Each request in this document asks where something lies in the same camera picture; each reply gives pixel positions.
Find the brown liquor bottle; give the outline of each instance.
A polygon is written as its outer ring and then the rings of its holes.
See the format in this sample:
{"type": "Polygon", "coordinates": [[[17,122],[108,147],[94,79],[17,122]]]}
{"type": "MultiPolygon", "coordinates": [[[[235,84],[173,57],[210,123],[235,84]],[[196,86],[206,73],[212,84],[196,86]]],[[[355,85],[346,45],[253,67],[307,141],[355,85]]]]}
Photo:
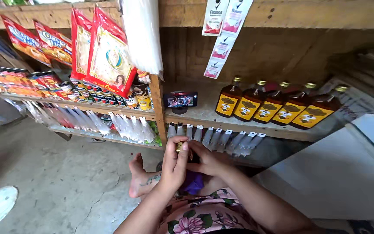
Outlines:
{"type": "Polygon", "coordinates": [[[327,94],[321,94],[313,97],[314,102],[301,112],[290,125],[302,130],[307,130],[324,120],[336,110],[340,109],[339,96],[343,94],[348,87],[339,84],[327,94]]]}
{"type": "Polygon", "coordinates": [[[252,120],[262,124],[268,123],[278,110],[281,109],[285,97],[283,90],[289,85],[288,82],[281,82],[279,90],[269,93],[252,120]]]}
{"type": "Polygon", "coordinates": [[[255,111],[262,104],[265,99],[266,81],[259,80],[254,88],[243,91],[243,97],[237,104],[233,114],[234,117],[243,122],[249,122],[255,111]]]}
{"type": "Polygon", "coordinates": [[[226,118],[232,117],[233,110],[240,98],[242,98],[242,90],[239,88],[241,78],[236,76],[232,84],[223,87],[220,91],[219,101],[216,105],[216,114],[226,118]]]}
{"type": "Polygon", "coordinates": [[[315,86],[316,84],[314,83],[306,83],[304,90],[288,96],[287,102],[272,118],[271,122],[281,126],[288,125],[311,103],[312,98],[309,95],[315,86]]]}

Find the red chip bag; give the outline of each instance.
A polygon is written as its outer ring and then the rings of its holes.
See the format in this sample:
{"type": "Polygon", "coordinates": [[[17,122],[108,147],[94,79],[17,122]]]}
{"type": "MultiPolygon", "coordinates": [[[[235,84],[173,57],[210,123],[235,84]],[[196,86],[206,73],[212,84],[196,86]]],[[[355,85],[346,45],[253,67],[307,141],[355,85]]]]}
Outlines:
{"type": "Polygon", "coordinates": [[[43,52],[50,58],[71,66],[71,40],[33,19],[43,52]]]}
{"type": "Polygon", "coordinates": [[[83,81],[127,98],[136,75],[129,60],[123,29],[100,8],[95,8],[90,41],[88,76],[83,81]]]}
{"type": "Polygon", "coordinates": [[[73,48],[73,66],[70,77],[76,80],[83,80],[86,77],[91,29],[92,22],[80,10],[72,8],[71,46],[73,48]]]}
{"type": "Polygon", "coordinates": [[[1,18],[7,28],[8,36],[17,50],[22,51],[33,57],[35,60],[51,67],[50,60],[45,56],[41,49],[38,37],[5,15],[1,15],[1,18]]]}

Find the hand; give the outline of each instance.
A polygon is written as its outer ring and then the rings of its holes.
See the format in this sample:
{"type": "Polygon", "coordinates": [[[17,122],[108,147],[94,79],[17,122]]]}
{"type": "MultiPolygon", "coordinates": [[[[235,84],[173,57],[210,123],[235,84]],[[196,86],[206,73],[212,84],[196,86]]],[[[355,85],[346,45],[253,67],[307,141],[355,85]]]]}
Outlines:
{"type": "Polygon", "coordinates": [[[174,136],[168,139],[165,148],[163,171],[161,179],[157,186],[165,193],[174,195],[174,193],[183,184],[186,177],[187,155],[188,155],[188,137],[174,136]],[[176,143],[185,141],[180,152],[175,152],[176,143]]]}
{"type": "Polygon", "coordinates": [[[200,157],[200,164],[187,164],[187,169],[190,171],[220,177],[222,172],[234,168],[229,165],[229,156],[226,153],[210,152],[210,150],[198,141],[189,141],[188,144],[190,149],[200,157]]]}

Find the bare foot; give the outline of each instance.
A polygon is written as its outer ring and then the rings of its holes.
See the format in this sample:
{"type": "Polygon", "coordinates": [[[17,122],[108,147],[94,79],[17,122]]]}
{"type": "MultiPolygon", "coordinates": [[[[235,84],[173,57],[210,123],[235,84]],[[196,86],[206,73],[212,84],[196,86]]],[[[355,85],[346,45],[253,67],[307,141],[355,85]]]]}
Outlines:
{"type": "Polygon", "coordinates": [[[141,153],[137,153],[132,161],[129,162],[129,169],[131,170],[132,174],[131,186],[129,187],[129,196],[139,197],[142,195],[139,193],[140,184],[142,184],[148,177],[148,173],[144,170],[144,163],[141,153]]]}

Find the phone stand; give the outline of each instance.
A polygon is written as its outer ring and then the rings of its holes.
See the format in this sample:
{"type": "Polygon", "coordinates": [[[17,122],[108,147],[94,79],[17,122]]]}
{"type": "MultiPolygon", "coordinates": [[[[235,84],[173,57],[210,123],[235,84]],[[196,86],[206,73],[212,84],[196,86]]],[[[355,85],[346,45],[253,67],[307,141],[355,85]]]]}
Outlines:
{"type": "Polygon", "coordinates": [[[187,112],[188,107],[173,107],[171,110],[174,114],[184,114],[187,112]]]}

